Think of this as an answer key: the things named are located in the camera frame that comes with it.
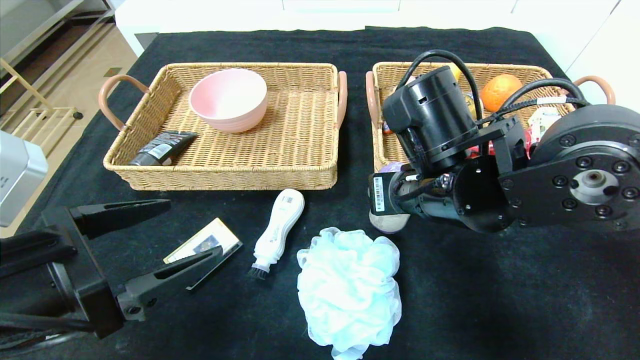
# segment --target black tube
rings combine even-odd
[[[504,101],[504,104],[502,104],[502,106],[500,107],[500,109],[498,109],[498,111],[513,104],[517,99],[519,99],[521,96],[523,96],[527,92],[530,92],[531,90],[534,90],[537,88],[543,88],[545,86],[558,86],[559,88],[563,88],[566,91],[568,91],[569,94],[573,95],[574,98],[586,102],[584,95],[582,94],[578,86],[576,86],[571,81],[565,80],[565,79],[541,79],[541,80],[533,81],[532,83],[526,84],[522,88],[519,88],[515,93],[513,93],[513,95],[509,96],[509,98],[507,98]]]
[[[129,165],[169,165],[197,135],[188,131],[163,131],[140,149]]]

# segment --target orange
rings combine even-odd
[[[522,83],[515,76],[511,74],[498,75],[484,86],[480,92],[480,99],[482,99],[484,108],[493,113],[498,111],[504,101],[519,88],[522,88]]]

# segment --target bolt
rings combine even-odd
[[[613,228],[615,230],[624,230],[627,228],[627,222],[624,220],[617,220],[613,223]]]
[[[618,193],[618,187],[617,186],[607,186],[606,188],[604,188],[604,190],[602,190],[602,193],[605,194],[606,196],[616,195]]]
[[[502,188],[505,190],[511,190],[513,185],[515,185],[515,183],[511,179],[502,180]]]
[[[609,206],[606,206],[606,205],[596,206],[596,215],[598,215],[601,218],[608,217],[609,215],[611,215],[612,212],[613,210]]]
[[[629,138],[629,145],[633,147],[640,147],[640,134],[635,134]]]
[[[581,156],[575,161],[575,164],[579,168],[588,168],[593,164],[593,160],[589,156]]]
[[[626,161],[617,161],[615,164],[613,164],[613,171],[617,174],[624,174],[625,172],[629,171],[630,168],[631,166],[629,166],[629,163],[627,163]]]
[[[518,207],[522,206],[522,200],[520,200],[519,197],[515,197],[515,198],[513,198],[513,200],[511,200],[510,204],[514,208],[518,208]]]
[[[573,199],[562,200],[562,207],[567,210],[573,210],[577,208],[577,206],[578,206],[578,202],[576,200],[573,200]]]
[[[640,192],[637,188],[625,188],[622,190],[622,197],[627,200],[635,200],[638,195],[640,195]]]
[[[575,136],[573,135],[564,135],[560,138],[560,146],[569,147],[575,145]]]
[[[567,178],[565,176],[558,175],[558,176],[554,177],[554,185],[559,187],[559,188],[561,188],[563,186],[566,186],[568,182],[569,182],[569,180],[567,180]]]

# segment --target label sticker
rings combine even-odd
[[[550,96],[550,97],[540,97],[536,100],[538,105],[544,104],[564,104],[566,102],[566,95],[562,96]]]
[[[382,185],[382,177],[373,178],[373,196],[376,200],[376,211],[385,210],[385,191]]]
[[[167,143],[161,143],[160,145],[149,150],[149,155],[160,160],[160,158],[162,158],[167,152],[169,152],[169,150],[171,150],[171,145]]]

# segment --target wicker basket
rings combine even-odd
[[[223,69],[257,72],[267,83],[268,107],[260,124],[244,133],[222,133],[189,107],[189,91]],[[120,80],[146,92],[123,125],[106,105]],[[146,88],[115,76],[100,91],[100,108],[120,129],[104,157],[135,190],[322,190],[337,181],[338,133],[346,109],[346,74],[324,63],[174,63]],[[196,140],[174,166],[128,163],[158,133],[194,131]]]
[[[373,71],[369,71],[366,75],[367,102],[369,103],[369,115],[371,116],[375,171],[379,171],[391,161],[408,162],[398,142],[397,136],[395,134],[383,134],[381,104],[391,95],[409,65],[411,65],[410,62],[380,62],[375,64]],[[419,76],[444,65],[448,65],[448,63],[421,63],[413,72],[413,75]],[[476,79],[479,90],[481,90],[489,80],[500,74],[512,74],[520,79],[523,84],[528,84],[534,80],[551,78],[549,71],[537,66],[469,63],[467,67]],[[459,85],[463,92],[471,91],[464,76],[460,76]],[[535,89],[525,94],[522,100],[559,95],[561,95],[559,88],[545,87]],[[573,111],[573,106],[570,104],[546,106],[555,106],[561,115]],[[536,106],[530,106],[516,112],[525,128],[529,127],[527,120],[529,120],[529,117],[531,117],[534,111],[536,111]],[[485,111],[483,117],[489,114],[490,113]]]

